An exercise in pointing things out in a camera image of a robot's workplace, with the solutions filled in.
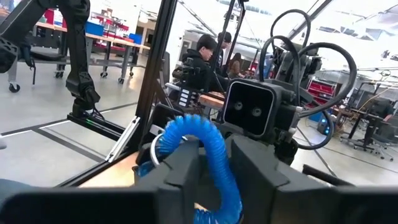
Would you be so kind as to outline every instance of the gray floor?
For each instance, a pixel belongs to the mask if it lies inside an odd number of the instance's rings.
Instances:
[[[0,88],[3,103],[0,133],[66,118],[73,98],[65,88],[65,78],[53,77],[54,68],[54,65],[39,65],[37,84],[32,86],[31,71],[20,63],[18,81],[22,89],[18,93],[8,91],[6,75],[0,77],[0,83],[3,83]],[[100,79],[101,69],[90,68],[101,95],[98,109],[105,110],[106,119],[125,126],[134,116],[136,107],[131,104],[138,100],[144,69],[135,68],[134,78],[127,79],[124,85],[117,83],[119,68],[109,68],[107,79]],[[107,110],[121,105],[121,108]],[[300,122],[300,127],[313,143],[324,138],[305,120]],[[299,133],[295,138],[300,144],[308,144]],[[0,178],[45,187],[57,185],[95,165],[114,144],[114,141],[68,121],[43,128],[33,127],[30,131],[8,135],[5,140],[9,147],[0,151]],[[318,152],[339,178],[356,185],[398,185],[396,161],[384,161],[354,150],[338,139],[332,139]],[[314,151],[299,150],[292,167],[300,170],[303,164],[329,172]]]

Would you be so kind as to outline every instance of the caster wheel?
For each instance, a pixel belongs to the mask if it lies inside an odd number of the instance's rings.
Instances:
[[[10,84],[8,90],[11,91],[11,93],[17,93],[19,92],[19,90],[21,90],[21,87],[18,84],[16,85],[16,87],[13,84]]]
[[[55,78],[62,78],[63,77],[63,72],[56,72],[55,73]]]
[[[101,78],[106,78],[107,76],[108,76],[108,73],[107,72],[101,72]]]

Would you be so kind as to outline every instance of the blue corrugated hose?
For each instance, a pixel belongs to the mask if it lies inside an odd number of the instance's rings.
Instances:
[[[242,211],[241,196],[229,169],[224,138],[213,123],[199,115],[177,117],[159,140],[159,153],[171,154],[178,148],[182,136],[188,134],[196,136],[205,145],[209,170],[221,194],[220,209],[211,212],[196,209],[194,223],[236,224]]]

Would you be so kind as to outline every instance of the man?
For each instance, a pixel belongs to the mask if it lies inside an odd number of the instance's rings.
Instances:
[[[222,38],[223,33],[219,33],[218,34],[218,41],[223,41],[223,43],[221,44],[221,51],[220,51],[220,55],[218,56],[218,58],[215,58],[215,55],[212,56],[210,58],[210,63],[214,60],[216,60],[216,67],[215,67],[215,71],[217,74],[221,75],[222,77],[227,77],[226,73],[223,73],[222,71],[222,66],[223,66],[223,60],[224,60],[224,49],[226,49],[227,47],[229,47],[229,45],[231,45],[231,41],[232,41],[232,35],[229,32],[225,32],[225,37],[224,40]]]
[[[226,91],[228,87],[228,80],[226,80],[224,77],[214,74],[214,72],[210,70],[209,65],[206,63],[210,60],[216,47],[217,43],[214,38],[208,34],[205,34],[199,38],[195,50],[188,49],[187,53],[182,56],[182,62],[186,62],[187,58],[192,58],[192,67],[199,70],[198,74],[192,75],[187,80],[188,87],[196,90],[203,90],[205,89],[206,79],[209,77],[209,91]],[[222,90],[218,86],[216,79],[219,80],[223,88]]]
[[[391,117],[394,115],[394,108],[390,104],[389,100],[385,100],[382,98],[376,98],[373,100],[373,102],[369,102],[372,104],[370,113],[376,116],[379,116],[383,118],[384,122],[387,122]],[[370,138],[372,136],[372,128],[374,126],[373,122],[369,122],[366,132],[365,132],[365,138],[361,139],[360,141],[364,141],[367,138]]]

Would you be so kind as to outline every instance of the black robotic arm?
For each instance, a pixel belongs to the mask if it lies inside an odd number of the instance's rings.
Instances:
[[[67,23],[71,72],[67,88],[76,97],[73,115],[92,110],[100,96],[88,74],[85,24],[90,16],[90,0],[22,0],[0,25],[0,73],[7,72],[18,48],[48,8],[59,8]]]

